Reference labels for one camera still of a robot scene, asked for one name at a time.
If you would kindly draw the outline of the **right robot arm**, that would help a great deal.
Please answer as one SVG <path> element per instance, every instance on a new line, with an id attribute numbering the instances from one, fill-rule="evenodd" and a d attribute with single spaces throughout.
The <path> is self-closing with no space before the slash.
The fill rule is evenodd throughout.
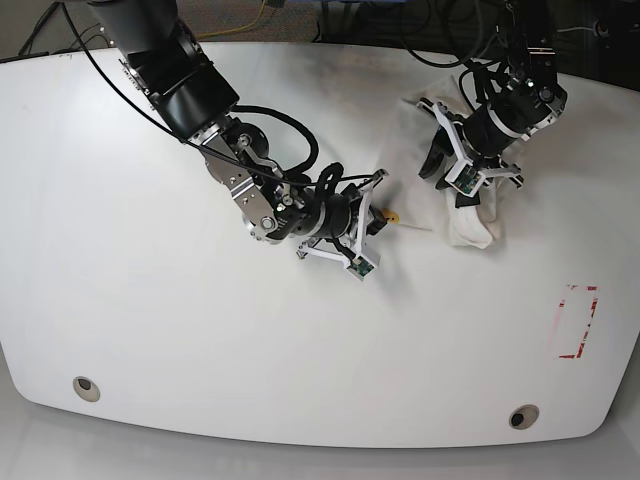
<path id="1" fill-rule="evenodd" d="M 348 178 L 342 164 L 325 167 L 317 180 L 308 171 L 319 156 L 313 133 L 272 108 L 242 105 L 173 1 L 91 1 L 89 9 L 123 56 L 131 81 L 149 101 L 170 135 L 197 149 L 209 174 L 225 186 L 257 241 L 301 243 L 297 255 L 334 260 L 358 278 L 379 265 L 366 244 L 387 223 L 372 206 L 385 170 Z M 309 145 L 301 163 L 283 168 L 269 155 L 269 142 L 240 114 L 271 117 L 293 128 Z"/>

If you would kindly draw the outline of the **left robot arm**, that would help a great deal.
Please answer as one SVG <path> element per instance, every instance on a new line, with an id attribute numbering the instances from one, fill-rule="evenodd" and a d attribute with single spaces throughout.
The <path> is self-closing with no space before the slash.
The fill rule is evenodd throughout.
<path id="1" fill-rule="evenodd" d="M 468 116 L 440 102 L 421 98 L 419 107 L 438 123 L 419 177 L 433 177 L 444 160 L 453 164 L 436 182 L 451 188 L 464 206 L 479 203 L 479 191 L 506 179 L 523 186 L 520 167 L 504 159 L 505 151 L 552 125 L 563 114 L 567 92 L 558 83 L 554 33 L 545 1 L 507 1 L 496 34 L 504 53 L 485 64 L 464 60 L 473 76 L 478 105 Z"/>

